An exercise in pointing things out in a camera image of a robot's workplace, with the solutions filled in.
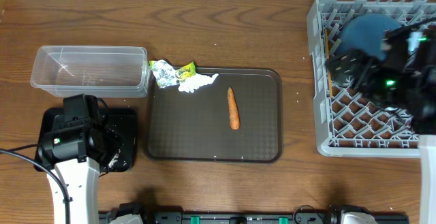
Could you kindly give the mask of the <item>dark blue plate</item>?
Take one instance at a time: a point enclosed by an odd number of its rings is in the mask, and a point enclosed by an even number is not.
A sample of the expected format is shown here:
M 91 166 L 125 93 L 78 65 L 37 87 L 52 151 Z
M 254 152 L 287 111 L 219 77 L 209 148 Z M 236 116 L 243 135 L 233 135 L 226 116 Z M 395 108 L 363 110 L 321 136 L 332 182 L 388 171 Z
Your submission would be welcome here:
M 382 40 L 385 31 L 398 28 L 401 28 L 400 23 L 383 14 L 359 16 L 343 26 L 339 35 L 341 43 L 334 54 L 341 55 L 351 49 L 359 49 L 369 56 L 384 60 L 386 53 L 382 50 Z

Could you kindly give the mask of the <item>pile of white rice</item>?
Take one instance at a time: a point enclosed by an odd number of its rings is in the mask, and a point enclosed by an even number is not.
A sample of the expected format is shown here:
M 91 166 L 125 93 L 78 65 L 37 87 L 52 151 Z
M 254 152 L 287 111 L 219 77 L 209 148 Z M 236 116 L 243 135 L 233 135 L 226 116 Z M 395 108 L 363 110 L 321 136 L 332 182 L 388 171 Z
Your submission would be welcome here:
M 114 164 L 119 160 L 123 138 L 114 125 L 106 125 L 104 130 L 104 146 L 106 154 L 102 161 L 101 169 L 105 172 L 112 170 Z

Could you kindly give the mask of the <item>orange carrot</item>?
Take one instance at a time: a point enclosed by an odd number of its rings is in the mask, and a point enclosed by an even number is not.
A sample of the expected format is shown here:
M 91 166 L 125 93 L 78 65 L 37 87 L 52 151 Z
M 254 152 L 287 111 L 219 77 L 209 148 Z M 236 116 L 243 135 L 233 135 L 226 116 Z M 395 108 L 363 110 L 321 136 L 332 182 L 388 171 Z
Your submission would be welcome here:
M 231 87 L 228 88 L 228 110 L 229 110 L 230 127 L 233 130 L 239 129 L 240 127 L 239 112 L 236 104 L 236 99 L 234 96 L 234 91 Z

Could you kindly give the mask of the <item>light blue saucer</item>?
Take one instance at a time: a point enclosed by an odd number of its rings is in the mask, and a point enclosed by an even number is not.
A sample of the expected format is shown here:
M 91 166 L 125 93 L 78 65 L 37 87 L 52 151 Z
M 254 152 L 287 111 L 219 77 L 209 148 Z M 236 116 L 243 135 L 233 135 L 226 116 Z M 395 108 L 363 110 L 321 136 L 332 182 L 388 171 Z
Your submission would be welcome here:
M 418 49 L 418 46 L 420 45 L 420 38 L 422 37 L 421 31 L 412 31 L 409 34 L 409 38 L 407 39 L 408 43 L 408 51 L 410 54 L 412 54 L 414 51 Z

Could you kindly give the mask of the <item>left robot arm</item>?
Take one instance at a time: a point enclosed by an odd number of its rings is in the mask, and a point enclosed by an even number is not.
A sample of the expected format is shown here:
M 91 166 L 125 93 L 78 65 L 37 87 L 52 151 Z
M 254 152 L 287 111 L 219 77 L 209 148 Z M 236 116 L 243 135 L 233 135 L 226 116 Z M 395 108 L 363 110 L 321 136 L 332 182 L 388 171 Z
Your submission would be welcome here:
M 35 160 L 48 170 L 55 223 L 98 223 L 98 178 L 110 140 L 100 118 L 47 110 Z

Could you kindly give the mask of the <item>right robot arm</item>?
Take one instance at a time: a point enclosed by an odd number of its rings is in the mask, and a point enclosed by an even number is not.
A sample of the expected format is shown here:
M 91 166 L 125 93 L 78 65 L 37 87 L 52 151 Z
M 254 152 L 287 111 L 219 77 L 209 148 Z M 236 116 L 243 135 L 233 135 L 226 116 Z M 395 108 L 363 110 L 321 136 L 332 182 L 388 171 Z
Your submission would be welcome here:
M 354 90 L 382 108 L 400 108 L 412 116 L 419 135 L 422 186 L 420 223 L 435 222 L 435 31 L 418 25 L 386 33 L 380 60 L 359 49 L 332 57 L 326 69 L 337 83 L 352 77 Z

